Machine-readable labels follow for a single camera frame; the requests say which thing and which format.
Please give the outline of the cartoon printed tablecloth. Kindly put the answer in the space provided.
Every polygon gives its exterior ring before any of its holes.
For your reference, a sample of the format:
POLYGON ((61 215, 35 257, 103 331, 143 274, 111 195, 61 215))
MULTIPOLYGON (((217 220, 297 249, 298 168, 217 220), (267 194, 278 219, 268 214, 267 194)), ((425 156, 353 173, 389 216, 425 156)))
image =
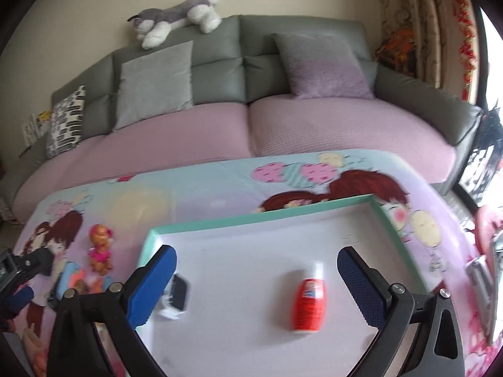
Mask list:
POLYGON ((404 243, 425 289, 445 286, 459 319, 465 375, 481 376, 502 343, 484 337, 465 272, 477 250, 436 191, 408 163, 385 151, 348 150, 211 162, 120 176, 53 192, 34 209, 15 250, 38 246, 37 228, 70 240, 55 244, 58 265, 90 270, 90 228, 113 231, 111 278, 125 279, 154 228, 220 221, 345 198, 376 200, 404 243))

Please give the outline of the husky plush toy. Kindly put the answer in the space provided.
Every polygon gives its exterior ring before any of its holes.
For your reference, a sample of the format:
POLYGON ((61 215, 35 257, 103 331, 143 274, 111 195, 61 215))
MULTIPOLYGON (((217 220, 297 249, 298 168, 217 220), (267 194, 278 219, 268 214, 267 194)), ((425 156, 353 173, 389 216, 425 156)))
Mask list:
POLYGON ((145 50, 157 49, 169 34, 196 25, 204 34, 215 31, 223 19, 215 10, 220 0, 186 0, 171 8, 146 8, 127 19, 145 50))

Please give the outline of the white papers beside sofa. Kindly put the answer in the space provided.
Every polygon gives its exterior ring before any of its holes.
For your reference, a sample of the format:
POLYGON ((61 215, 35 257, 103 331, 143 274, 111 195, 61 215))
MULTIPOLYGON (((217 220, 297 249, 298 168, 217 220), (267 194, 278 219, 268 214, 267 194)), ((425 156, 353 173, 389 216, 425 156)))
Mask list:
POLYGON ((31 116, 23 122, 21 133, 26 147, 30 147, 47 133, 50 117, 51 111, 44 111, 39 114, 31 113, 31 116))

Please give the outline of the pink sofa seat cover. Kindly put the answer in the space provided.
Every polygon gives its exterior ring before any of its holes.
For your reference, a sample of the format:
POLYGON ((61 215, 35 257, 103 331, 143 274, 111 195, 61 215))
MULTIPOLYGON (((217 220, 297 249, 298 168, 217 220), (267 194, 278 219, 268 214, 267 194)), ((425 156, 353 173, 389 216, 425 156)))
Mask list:
POLYGON ((424 179, 447 180, 454 148, 431 125, 381 100, 270 96, 250 105, 223 102, 165 114, 110 134, 84 139, 47 158, 34 145, 5 177, 12 211, 27 221, 49 194, 90 182, 203 162, 312 151, 389 151, 424 179))

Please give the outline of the light grey cushion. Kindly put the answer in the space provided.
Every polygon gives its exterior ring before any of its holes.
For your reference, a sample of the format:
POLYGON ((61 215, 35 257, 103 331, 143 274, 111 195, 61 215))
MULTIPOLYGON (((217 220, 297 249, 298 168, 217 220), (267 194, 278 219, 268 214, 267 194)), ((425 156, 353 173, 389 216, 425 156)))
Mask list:
POLYGON ((123 63, 115 130, 193 107, 191 41, 123 63))

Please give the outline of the patterned beige curtain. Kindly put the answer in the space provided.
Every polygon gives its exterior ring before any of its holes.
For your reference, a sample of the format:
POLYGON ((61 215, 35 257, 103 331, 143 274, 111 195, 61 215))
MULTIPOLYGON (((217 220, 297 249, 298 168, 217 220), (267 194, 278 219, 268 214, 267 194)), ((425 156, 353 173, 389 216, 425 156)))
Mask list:
POLYGON ((413 29, 416 77, 471 104, 478 96, 479 31, 472 0, 379 0, 382 42, 413 29))

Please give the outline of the blue orange block toy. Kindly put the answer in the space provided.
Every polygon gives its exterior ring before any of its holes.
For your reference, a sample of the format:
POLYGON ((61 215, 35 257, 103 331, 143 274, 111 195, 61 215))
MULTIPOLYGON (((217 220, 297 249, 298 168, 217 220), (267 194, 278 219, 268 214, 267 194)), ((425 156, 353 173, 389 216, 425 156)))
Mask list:
POLYGON ((79 264, 69 261, 65 265, 57 283, 55 284, 54 296, 61 300, 63 294, 73 288, 78 281, 84 281, 86 271, 79 264))

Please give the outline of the brown puppy toy pink outfit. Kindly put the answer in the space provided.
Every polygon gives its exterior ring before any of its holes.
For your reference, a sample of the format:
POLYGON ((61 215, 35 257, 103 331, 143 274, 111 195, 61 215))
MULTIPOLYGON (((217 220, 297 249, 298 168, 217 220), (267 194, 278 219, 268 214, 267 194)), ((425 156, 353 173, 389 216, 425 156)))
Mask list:
POLYGON ((91 242, 90 266, 94 272, 106 276, 113 269, 111 261, 113 231, 102 224, 95 224, 90 228, 89 238, 91 242))

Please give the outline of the teal rimmed white tray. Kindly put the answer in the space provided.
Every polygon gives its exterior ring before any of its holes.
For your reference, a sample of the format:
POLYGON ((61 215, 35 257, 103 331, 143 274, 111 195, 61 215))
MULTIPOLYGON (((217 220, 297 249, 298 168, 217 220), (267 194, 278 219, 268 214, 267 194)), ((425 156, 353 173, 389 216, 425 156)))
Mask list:
POLYGON ((367 325, 337 268, 353 247, 388 282, 425 285, 404 243, 370 196, 220 221, 154 228, 140 261, 176 250, 188 282, 185 311, 154 312, 138 330, 168 376, 345 376, 377 331, 367 325), (321 331, 291 330, 297 288, 323 264, 327 311, 321 331))

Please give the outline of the purple grey cushion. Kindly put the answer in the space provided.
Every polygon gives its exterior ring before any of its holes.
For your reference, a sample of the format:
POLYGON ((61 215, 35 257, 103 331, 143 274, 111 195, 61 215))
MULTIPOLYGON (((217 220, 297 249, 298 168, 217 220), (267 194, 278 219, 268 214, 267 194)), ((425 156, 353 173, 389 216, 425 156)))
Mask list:
POLYGON ((273 38, 296 98, 373 98, 359 60, 341 37, 279 32, 273 38))

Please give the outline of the red glue bottle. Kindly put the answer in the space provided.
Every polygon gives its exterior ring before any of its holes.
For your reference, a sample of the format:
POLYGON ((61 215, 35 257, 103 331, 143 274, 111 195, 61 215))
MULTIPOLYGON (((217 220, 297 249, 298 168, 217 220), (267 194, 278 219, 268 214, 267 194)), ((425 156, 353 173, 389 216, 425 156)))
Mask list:
POLYGON ((304 274, 294 300, 291 330, 312 334, 321 330, 327 309, 324 264, 315 262, 304 274))

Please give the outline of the white round wrist device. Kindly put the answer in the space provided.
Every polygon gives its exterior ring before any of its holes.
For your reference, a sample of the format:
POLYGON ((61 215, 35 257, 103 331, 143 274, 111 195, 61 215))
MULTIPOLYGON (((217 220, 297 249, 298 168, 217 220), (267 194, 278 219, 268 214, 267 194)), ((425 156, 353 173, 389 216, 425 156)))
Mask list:
POLYGON ((189 283, 184 277, 175 273, 159 300, 158 314, 166 319, 176 320, 187 310, 188 293, 189 283))

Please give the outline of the grey sofa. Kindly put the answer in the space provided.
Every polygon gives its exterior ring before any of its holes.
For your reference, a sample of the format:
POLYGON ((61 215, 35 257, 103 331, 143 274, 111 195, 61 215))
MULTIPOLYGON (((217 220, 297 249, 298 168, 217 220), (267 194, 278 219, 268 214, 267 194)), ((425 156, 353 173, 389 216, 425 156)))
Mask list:
MULTIPOLYGON (((432 184, 439 192, 451 188, 472 146, 481 118, 480 109, 444 90, 373 61, 365 28, 357 21, 308 16, 235 15, 225 19, 211 34, 203 34, 193 26, 174 31, 167 39, 168 46, 189 41, 194 45, 194 107, 223 102, 248 106, 270 96, 293 98, 273 38, 278 32, 344 39, 360 62, 373 92, 371 100, 388 102, 421 118, 454 148, 456 160, 452 173, 447 180, 432 184)), ((113 127, 121 66, 144 55, 145 51, 138 44, 118 49, 52 94, 52 102, 58 103, 80 85, 85 86, 84 132, 78 144, 84 139, 117 131, 113 127)), ((34 145, 38 143, 46 145, 44 139, 34 145)), ((34 145, 2 178, 1 216, 6 221, 22 222, 12 211, 14 190, 21 182, 15 180, 12 187, 7 187, 5 177, 34 145)))

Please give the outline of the black white patterned cushion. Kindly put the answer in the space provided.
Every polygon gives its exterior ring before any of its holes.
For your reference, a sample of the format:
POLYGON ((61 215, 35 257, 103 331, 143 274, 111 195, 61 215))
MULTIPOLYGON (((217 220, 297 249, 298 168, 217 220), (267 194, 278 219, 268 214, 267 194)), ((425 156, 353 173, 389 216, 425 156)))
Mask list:
POLYGON ((75 148, 82 138, 85 86, 53 106, 46 143, 48 159, 75 148))

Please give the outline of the orange red decoration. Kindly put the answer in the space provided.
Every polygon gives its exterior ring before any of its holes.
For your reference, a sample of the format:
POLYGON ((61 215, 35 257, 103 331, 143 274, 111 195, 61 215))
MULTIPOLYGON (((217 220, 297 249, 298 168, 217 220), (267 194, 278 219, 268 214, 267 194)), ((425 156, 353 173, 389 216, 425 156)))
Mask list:
POLYGON ((416 41, 413 29, 402 26, 393 31, 375 51, 375 60, 396 72, 416 77, 416 41))

